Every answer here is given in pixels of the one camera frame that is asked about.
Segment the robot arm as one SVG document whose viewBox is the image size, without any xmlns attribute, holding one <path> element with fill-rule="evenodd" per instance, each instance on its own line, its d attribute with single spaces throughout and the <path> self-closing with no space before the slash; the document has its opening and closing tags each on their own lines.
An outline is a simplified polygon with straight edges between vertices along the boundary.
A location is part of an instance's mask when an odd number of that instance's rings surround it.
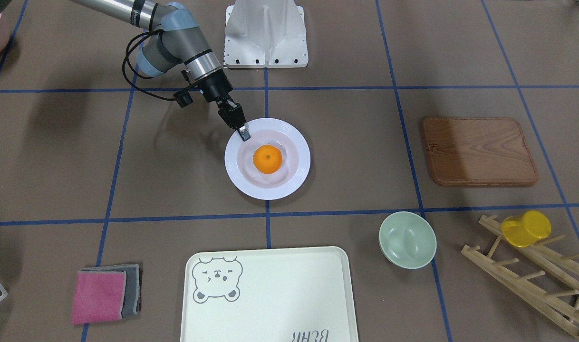
<svg viewBox="0 0 579 342">
<path fill-rule="evenodd" d="M 233 87 L 222 64 L 183 4 L 162 5 L 152 0 L 80 0 L 78 3 L 145 30 L 129 41 L 123 68 L 128 67 L 141 79 L 151 79 L 183 65 L 182 74 L 188 85 L 171 100 L 186 107 L 193 101 L 190 91 L 197 89 L 206 102 L 216 103 L 218 114 L 229 128 L 243 141 L 250 139 L 244 112 L 230 95 Z"/>
</svg>

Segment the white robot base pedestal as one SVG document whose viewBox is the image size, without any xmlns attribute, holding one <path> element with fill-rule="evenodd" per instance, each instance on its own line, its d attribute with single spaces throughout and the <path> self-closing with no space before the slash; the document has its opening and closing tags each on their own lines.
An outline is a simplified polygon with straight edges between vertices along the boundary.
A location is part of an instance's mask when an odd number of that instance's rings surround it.
<svg viewBox="0 0 579 342">
<path fill-rule="evenodd" d="M 295 1 L 237 0 L 226 7 L 226 68 L 302 68 L 308 64 L 304 9 Z"/>
</svg>

